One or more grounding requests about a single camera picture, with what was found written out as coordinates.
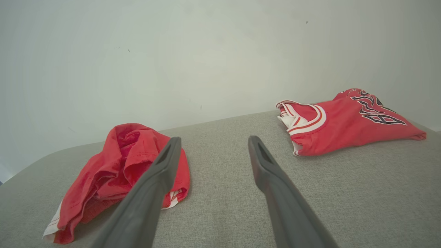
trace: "gray fabric surface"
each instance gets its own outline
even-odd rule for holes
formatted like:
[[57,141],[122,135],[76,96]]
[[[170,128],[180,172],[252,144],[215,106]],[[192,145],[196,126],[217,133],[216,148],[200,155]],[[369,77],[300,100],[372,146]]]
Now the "gray fabric surface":
[[[160,214],[154,247],[275,247],[264,195],[253,181],[247,139],[258,135],[341,247],[440,247],[441,136],[294,157],[277,111],[162,131],[182,137],[188,197]],[[81,168],[103,143],[35,162],[0,187],[0,247],[60,247],[41,240]],[[77,226],[88,247],[111,215]]]

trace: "red jersey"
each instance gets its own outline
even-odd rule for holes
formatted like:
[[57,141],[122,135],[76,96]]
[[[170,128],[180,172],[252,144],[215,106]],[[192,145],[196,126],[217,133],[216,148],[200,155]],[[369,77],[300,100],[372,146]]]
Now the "red jersey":
[[376,141],[426,138],[426,132],[361,89],[342,91],[332,101],[301,104],[284,100],[276,107],[296,156],[321,155]]

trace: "folded red jersey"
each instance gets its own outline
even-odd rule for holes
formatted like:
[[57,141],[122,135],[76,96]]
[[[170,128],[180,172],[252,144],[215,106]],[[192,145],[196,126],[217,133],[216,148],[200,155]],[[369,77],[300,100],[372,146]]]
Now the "folded red jersey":
[[[147,171],[169,137],[141,124],[114,127],[103,151],[81,170],[44,232],[47,240],[67,244],[74,240],[78,223],[87,223],[104,209],[121,201]],[[175,184],[164,197],[163,209],[182,201],[190,188],[190,171],[181,151]]]
[[426,132],[361,89],[345,90],[332,101],[301,104],[284,100],[276,107],[296,156],[321,155],[376,141],[426,138]]

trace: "jersey number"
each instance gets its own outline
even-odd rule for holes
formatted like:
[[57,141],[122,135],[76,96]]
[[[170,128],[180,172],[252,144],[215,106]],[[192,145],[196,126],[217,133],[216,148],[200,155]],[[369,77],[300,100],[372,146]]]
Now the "jersey number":
[[359,97],[351,97],[352,100],[357,101],[359,104],[362,105],[359,113],[364,117],[367,118],[373,122],[380,123],[380,124],[402,124],[406,125],[406,123],[402,120],[399,120],[395,117],[392,117],[390,115],[385,114],[384,111],[378,111],[377,109],[387,109],[389,111],[392,111],[386,107],[383,106],[383,104],[380,102],[380,100],[372,95],[362,95]]

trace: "white wall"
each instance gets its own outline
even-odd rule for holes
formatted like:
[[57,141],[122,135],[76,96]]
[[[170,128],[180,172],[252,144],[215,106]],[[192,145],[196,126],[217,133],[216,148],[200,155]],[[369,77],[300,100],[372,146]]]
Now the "white wall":
[[441,130],[440,12],[436,0],[2,0],[0,180],[117,124],[161,130],[350,87]]

